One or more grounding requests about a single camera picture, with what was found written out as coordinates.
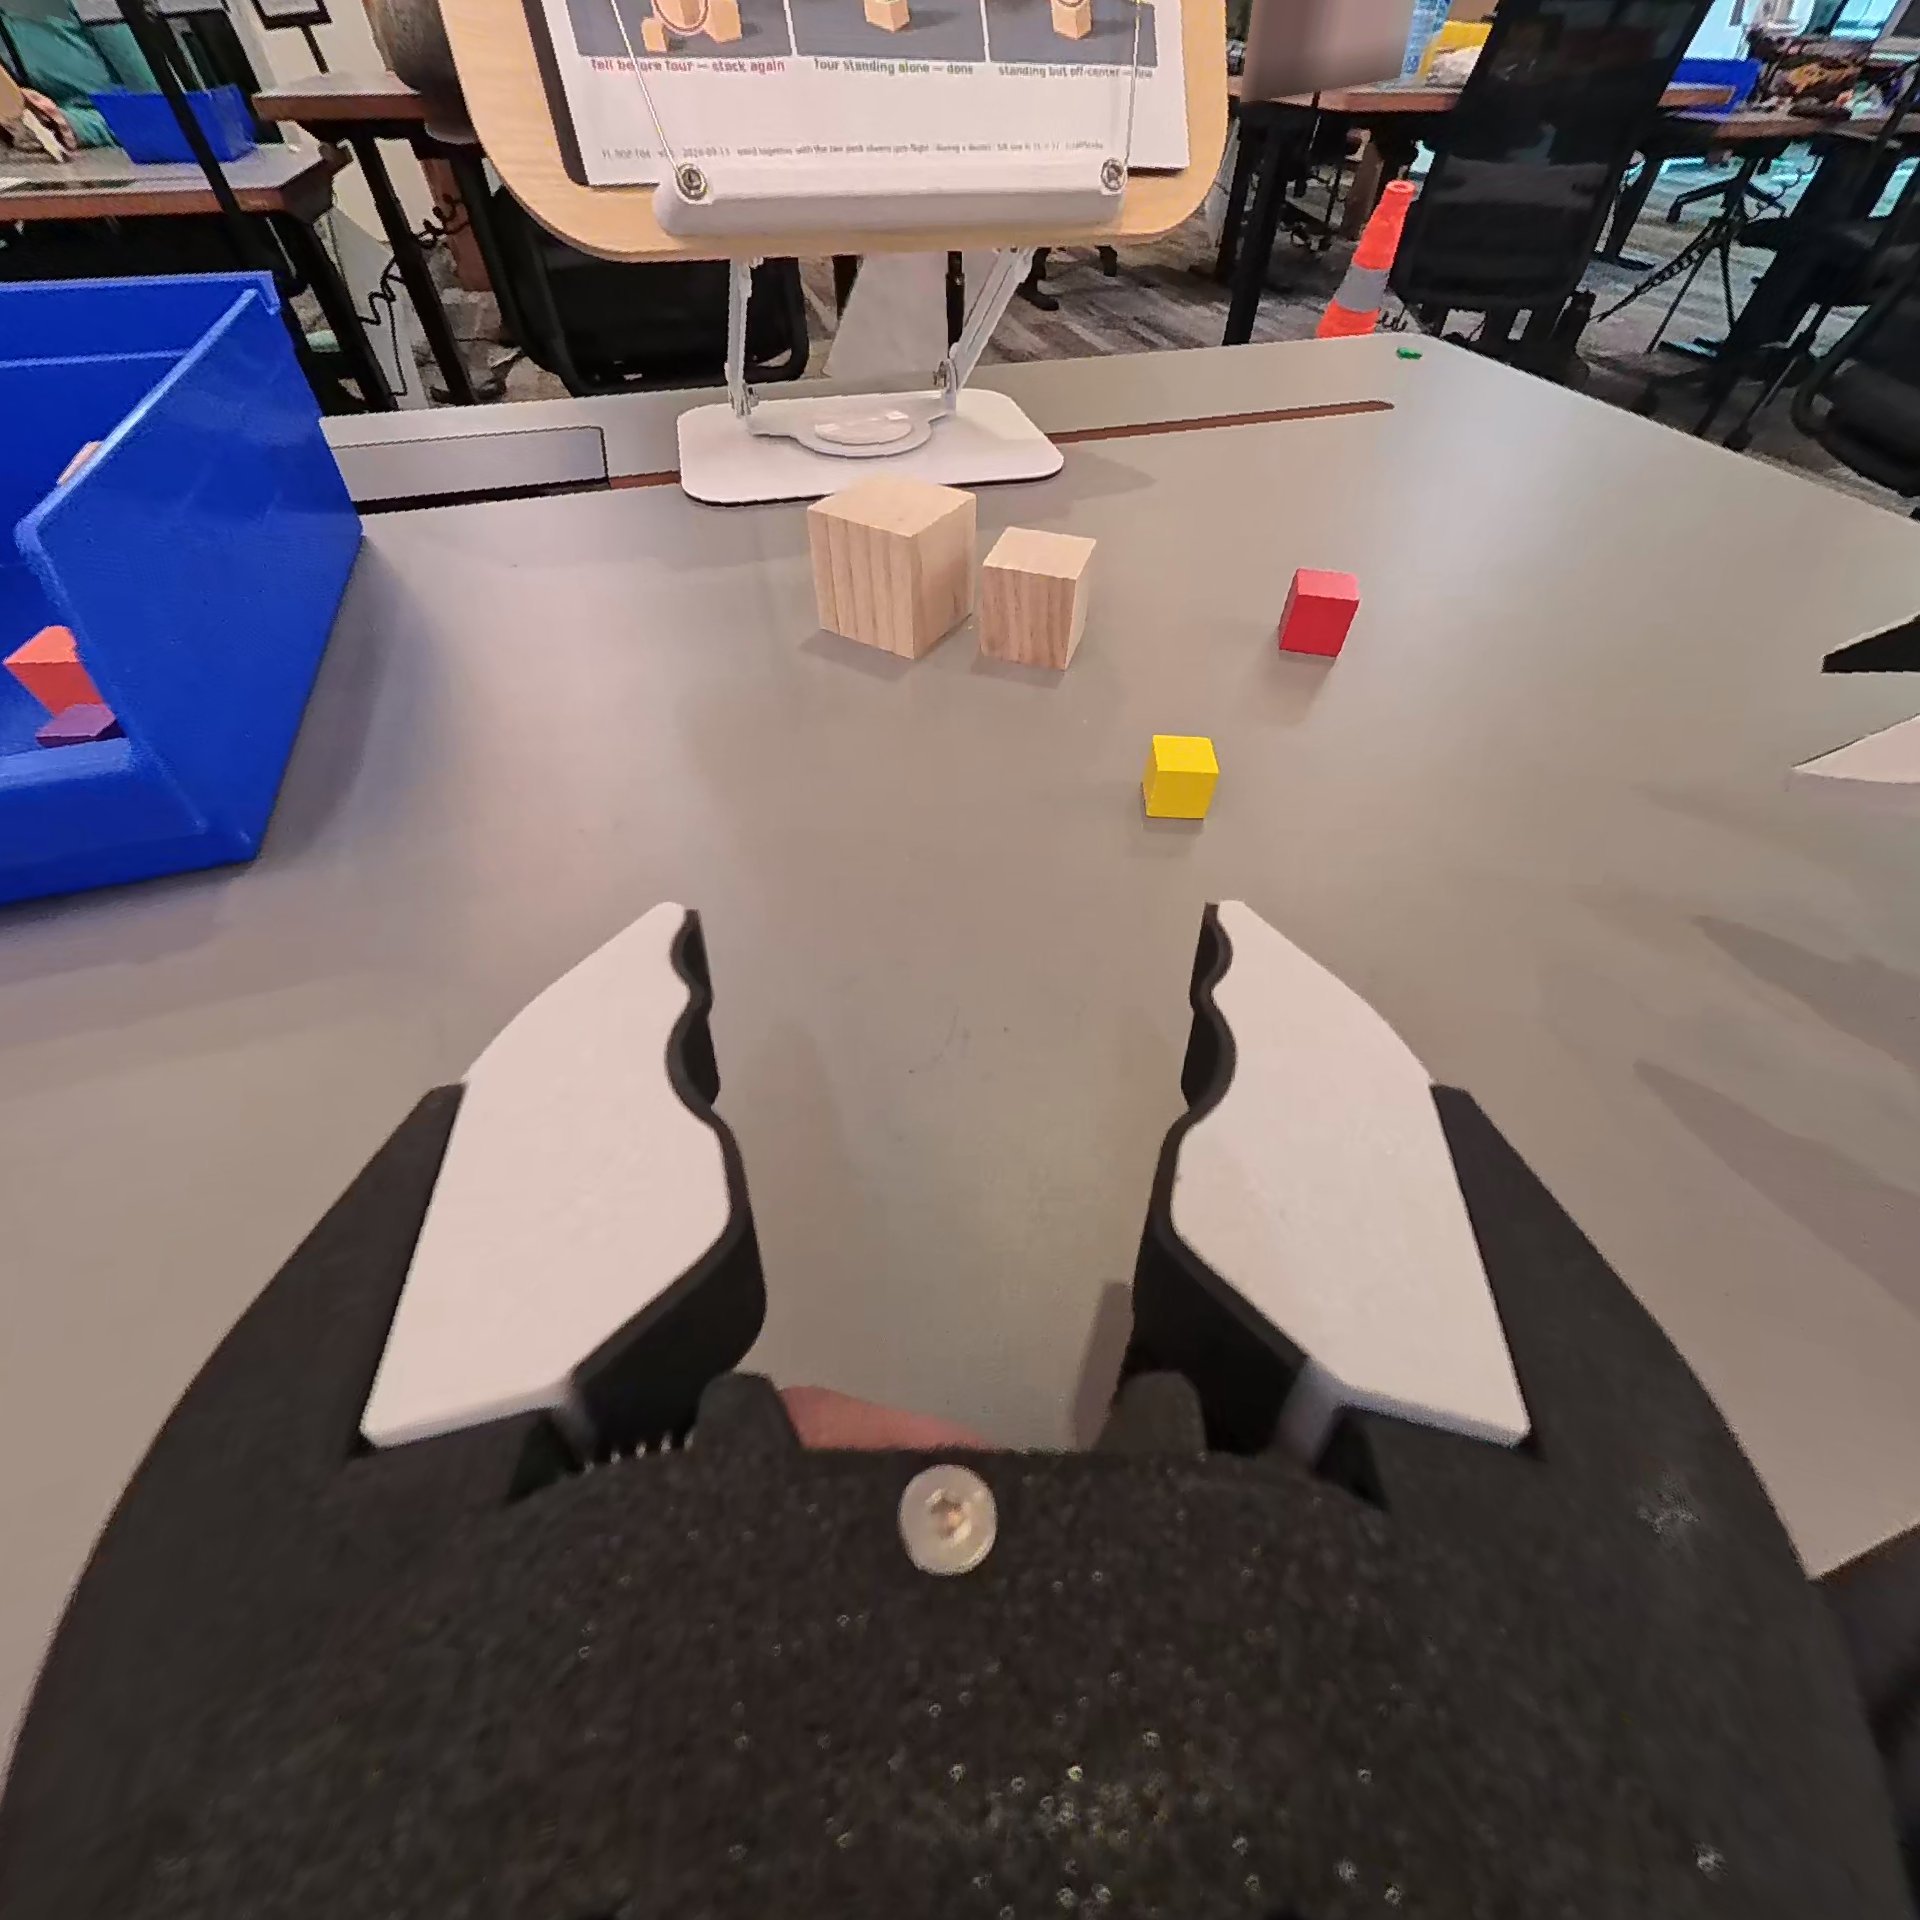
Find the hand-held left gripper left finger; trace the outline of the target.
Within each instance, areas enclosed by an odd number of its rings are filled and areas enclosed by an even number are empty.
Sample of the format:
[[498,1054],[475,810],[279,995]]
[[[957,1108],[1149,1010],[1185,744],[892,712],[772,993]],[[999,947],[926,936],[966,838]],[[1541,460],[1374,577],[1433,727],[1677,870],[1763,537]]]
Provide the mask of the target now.
[[765,1312],[710,1010],[701,920],[658,903],[474,1060],[363,1408],[375,1450],[522,1416],[575,1454],[691,1434]]

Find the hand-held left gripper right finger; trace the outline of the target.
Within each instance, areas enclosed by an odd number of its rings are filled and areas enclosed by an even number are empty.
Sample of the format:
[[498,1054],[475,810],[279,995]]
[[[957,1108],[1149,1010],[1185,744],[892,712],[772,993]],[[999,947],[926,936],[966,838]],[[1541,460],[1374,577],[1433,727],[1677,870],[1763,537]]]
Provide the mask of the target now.
[[1530,1408],[1435,1084],[1399,1031],[1244,900],[1202,910],[1185,1106],[1134,1272],[1134,1374],[1215,1454],[1325,1454],[1351,1416],[1494,1450]]

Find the red wooden cube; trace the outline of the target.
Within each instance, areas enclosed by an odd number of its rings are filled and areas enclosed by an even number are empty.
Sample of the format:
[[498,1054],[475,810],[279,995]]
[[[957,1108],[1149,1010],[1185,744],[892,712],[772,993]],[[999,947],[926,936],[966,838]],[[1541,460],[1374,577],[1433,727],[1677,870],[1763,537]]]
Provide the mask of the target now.
[[1361,583],[1354,575],[1325,567],[1299,567],[1287,588],[1277,624],[1277,647],[1287,656],[1339,656],[1361,611]]
[[7,659],[4,670],[26,688],[49,719],[73,710],[105,710],[103,692],[79,659],[79,644],[65,624],[45,624],[22,641]]

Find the medium wooden cube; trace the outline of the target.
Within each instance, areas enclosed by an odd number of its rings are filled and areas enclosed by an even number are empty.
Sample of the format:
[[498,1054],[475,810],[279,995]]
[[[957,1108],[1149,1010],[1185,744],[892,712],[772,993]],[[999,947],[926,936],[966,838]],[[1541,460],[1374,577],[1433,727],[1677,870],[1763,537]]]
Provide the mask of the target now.
[[1066,673],[1089,624],[1098,543],[1010,526],[980,563],[977,644],[999,664]]

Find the blue plastic bin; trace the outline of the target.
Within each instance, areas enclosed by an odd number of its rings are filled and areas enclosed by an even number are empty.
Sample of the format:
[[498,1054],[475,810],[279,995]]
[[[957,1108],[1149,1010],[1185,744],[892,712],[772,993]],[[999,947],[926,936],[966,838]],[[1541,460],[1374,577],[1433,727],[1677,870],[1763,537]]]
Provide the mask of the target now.
[[68,628],[117,737],[4,673],[3,900],[251,863],[361,547],[265,273],[3,296],[4,655]]

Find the large wooden cube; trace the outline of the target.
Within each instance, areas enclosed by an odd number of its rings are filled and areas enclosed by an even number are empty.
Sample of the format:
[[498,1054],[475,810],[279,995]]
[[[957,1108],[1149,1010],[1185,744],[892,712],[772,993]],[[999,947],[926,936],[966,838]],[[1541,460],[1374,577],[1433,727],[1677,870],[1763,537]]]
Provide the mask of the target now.
[[813,502],[804,522],[826,633],[919,662],[970,617],[972,492],[881,475]]

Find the black office chair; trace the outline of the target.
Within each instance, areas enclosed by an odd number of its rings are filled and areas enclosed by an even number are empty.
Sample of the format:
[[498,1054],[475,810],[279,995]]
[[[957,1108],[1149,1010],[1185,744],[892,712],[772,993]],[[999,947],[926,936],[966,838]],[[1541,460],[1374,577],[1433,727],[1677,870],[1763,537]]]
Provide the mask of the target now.
[[1579,379],[1579,284],[1705,3],[1502,3],[1407,211],[1388,288],[1427,334]]
[[729,363],[724,260],[621,263],[542,228],[498,186],[486,270],[525,356],[575,398],[721,390]]

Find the orange striped traffic cone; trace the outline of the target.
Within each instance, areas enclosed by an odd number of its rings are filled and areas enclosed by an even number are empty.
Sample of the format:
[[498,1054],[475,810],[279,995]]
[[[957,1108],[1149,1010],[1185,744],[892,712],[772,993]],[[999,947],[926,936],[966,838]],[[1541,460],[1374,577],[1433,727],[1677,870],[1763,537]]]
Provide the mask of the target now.
[[1388,278],[1395,268],[1407,211],[1418,201],[1418,195],[1419,187],[1406,178],[1397,178],[1383,187],[1361,234],[1349,270],[1317,322],[1317,342],[1364,339],[1377,332]]

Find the white folding stand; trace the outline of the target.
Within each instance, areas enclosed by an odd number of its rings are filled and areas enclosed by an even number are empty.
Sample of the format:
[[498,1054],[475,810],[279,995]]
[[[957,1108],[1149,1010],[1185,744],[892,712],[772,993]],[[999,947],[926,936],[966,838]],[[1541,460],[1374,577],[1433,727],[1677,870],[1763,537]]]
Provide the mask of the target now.
[[677,239],[724,246],[729,270],[727,401],[678,416],[682,490],[705,506],[817,499],[844,484],[841,472],[923,472],[934,455],[962,452],[983,479],[1013,479],[1003,455],[983,452],[962,391],[1026,275],[1026,247],[996,252],[957,343],[923,390],[764,401],[745,371],[757,246],[794,243],[804,231],[902,247],[911,234],[949,243],[972,231],[1010,239],[1068,225],[1100,228],[1119,216],[1127,182],[1130,162],[1102,150],[972,161],[677,161],[655,186],[655,219]]

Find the wooden display board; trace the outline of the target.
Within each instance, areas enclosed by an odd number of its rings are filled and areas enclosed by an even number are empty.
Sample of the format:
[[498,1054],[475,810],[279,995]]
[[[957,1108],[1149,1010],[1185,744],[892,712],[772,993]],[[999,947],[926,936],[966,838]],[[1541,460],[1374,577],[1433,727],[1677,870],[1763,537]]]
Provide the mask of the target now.
[[1130,161],[1119,190],[1093,207],[1078,190],[1005,192],[900,183],[873,192],[804,183],[780,187],[772,209],[701,203],[661,223],[678,190],[655,183],[589,186],[572,177],[559,119],[539,66],[542,38],[525,4],[446,3],[441,20],[474,131],[503,186],[535,223],[575,250],[627,266],[765,256],[869,256],[966,250],[1130,250],[1164,239],[1199,209],[1229,132],[1233,90],[1226,8],[1187,4],[1185,122],[1189,162],[1142,169]]

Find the brown wooden desk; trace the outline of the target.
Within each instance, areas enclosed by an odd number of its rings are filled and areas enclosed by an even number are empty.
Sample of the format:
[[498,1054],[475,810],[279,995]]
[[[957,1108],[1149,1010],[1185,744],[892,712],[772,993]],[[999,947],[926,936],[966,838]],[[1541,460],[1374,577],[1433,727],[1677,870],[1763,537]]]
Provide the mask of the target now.
[[[347,152],[258,150],[222,162],[233,203],[249,219],[313,223],[332,211],[333,182],[351,162]],[[4,152],[3,223],[178,219],[219,214],[222,203],[197,162],[135,162],[121,152],[79,152],[65,161]]]

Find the small blue bin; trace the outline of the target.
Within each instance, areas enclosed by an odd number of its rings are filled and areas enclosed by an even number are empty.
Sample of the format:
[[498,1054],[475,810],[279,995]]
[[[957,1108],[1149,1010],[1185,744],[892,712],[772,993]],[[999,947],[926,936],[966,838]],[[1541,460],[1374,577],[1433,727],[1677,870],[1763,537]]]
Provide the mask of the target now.
[[[108,87],[90,94],[114,146],[133,162],[193,162],[195,150],[173,108],[161,91]],[[229,162],[257,152],[257,124],[249,100],[236,86],[193,87],[186,108],[198,124],[207,155]]]

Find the white instruction sheet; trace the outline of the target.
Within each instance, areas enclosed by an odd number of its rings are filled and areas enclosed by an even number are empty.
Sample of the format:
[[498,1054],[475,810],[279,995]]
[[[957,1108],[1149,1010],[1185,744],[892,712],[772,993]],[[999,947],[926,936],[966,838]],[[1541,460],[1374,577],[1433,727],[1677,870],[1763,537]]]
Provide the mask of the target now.
[[1187,167],[1182,8],[1127,3],[523,4],[566,177],[677,166],[1076,155]]

